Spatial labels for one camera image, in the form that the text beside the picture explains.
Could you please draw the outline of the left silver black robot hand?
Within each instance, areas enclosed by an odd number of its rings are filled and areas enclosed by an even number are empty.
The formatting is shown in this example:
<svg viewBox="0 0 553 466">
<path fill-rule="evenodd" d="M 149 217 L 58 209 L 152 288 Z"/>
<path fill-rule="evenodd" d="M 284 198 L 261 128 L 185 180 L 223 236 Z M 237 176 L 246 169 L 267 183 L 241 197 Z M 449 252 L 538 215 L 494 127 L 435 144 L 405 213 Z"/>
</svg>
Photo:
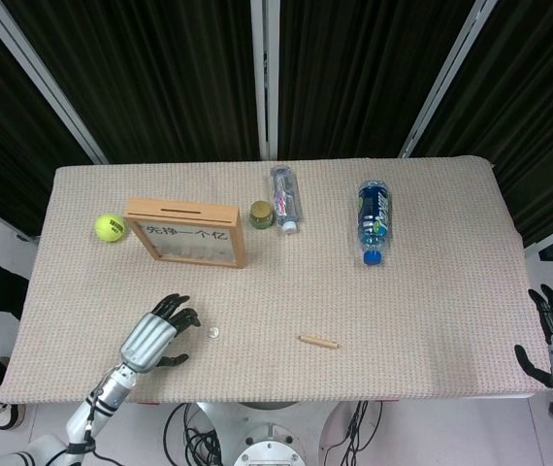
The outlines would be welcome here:
<svg viewBox="0 0 553 466">
<path fill-rule="evenodd" d="M 125 366 L 146 374 L 158 367 L 177 367 L 189 359 L 186 353 L 175 357 L 165 355 L 178 335 L 191 326 L 201 326 L 194 309 L 179 310 L 189 299 L 187 295 L 169 294 L 139 320 L 120 348 Z"/>
</svg>

